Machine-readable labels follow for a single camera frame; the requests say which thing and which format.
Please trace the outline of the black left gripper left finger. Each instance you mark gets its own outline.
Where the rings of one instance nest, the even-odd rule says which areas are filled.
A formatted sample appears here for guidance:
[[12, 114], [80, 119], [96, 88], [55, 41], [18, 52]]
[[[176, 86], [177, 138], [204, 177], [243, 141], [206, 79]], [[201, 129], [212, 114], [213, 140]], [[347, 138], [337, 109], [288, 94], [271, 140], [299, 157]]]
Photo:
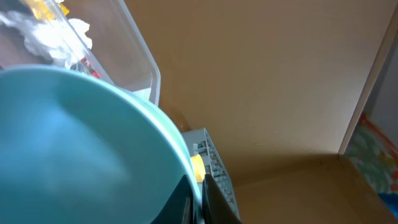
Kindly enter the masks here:
[[193, 193], [184, 175], [151, 224], [193, 224]]

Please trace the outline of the light blue bowl with rice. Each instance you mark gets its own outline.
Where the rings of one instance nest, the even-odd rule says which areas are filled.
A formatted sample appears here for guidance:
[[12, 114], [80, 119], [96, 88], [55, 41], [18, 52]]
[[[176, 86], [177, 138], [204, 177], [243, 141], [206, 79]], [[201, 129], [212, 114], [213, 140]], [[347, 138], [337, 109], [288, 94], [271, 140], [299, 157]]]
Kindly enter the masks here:
[[1, 70], [2, 223], [151, 223], [184, 175], [199, 223], [187, 145], [160, 108], [63, 68]]

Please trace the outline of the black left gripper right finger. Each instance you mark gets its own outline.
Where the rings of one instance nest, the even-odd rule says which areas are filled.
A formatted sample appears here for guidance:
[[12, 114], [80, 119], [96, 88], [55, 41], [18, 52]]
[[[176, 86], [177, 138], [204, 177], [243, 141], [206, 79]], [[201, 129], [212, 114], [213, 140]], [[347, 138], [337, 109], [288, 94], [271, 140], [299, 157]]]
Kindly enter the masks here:
[[206, 224], [242, 224], [210, 174], [203, 181], [202, 211]]

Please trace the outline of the white tissue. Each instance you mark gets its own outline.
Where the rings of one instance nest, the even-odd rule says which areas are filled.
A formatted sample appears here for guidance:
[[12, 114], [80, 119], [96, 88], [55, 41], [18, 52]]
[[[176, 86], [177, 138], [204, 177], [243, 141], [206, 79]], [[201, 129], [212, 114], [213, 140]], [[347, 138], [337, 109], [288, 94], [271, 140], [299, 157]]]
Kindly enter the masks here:
[[45, 22], [18, 11], [8, 11], [1, 13], [1, 25], [17, 29], [31, 54], [56, 66], [71, 68], [85, 57], [84, 48], [93, 46], [92, 39], [86, 36], [90, 25], [77, 18], [68, 22]]

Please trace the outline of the yellow snack wrapper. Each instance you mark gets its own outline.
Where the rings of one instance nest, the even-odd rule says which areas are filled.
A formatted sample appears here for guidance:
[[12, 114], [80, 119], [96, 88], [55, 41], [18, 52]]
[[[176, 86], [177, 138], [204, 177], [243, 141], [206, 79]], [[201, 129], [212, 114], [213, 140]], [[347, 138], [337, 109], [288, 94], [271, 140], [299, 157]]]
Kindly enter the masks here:
[[70, 10], [63, 4], [64, 0], [19, 0], [26, 5], [33, 13], [34, 17], [41, 21], [55, 20], [55, 8], [59, 8], [63, 15], [69, 14]]

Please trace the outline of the red snack wrapper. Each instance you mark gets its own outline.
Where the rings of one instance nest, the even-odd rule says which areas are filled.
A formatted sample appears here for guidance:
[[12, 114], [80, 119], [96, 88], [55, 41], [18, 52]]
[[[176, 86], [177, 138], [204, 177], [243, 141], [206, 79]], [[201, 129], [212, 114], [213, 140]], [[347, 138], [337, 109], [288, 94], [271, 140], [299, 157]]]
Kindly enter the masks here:
[[80, 70], [83, 73], [86, 73], [92, 77], [100, 79], [100, 75], [96, 72], [96, 70], [93, 68], [93, 66], [89, 63], [89, 61], [86, 58], [80, 60], [79, 66], [81, 67]]

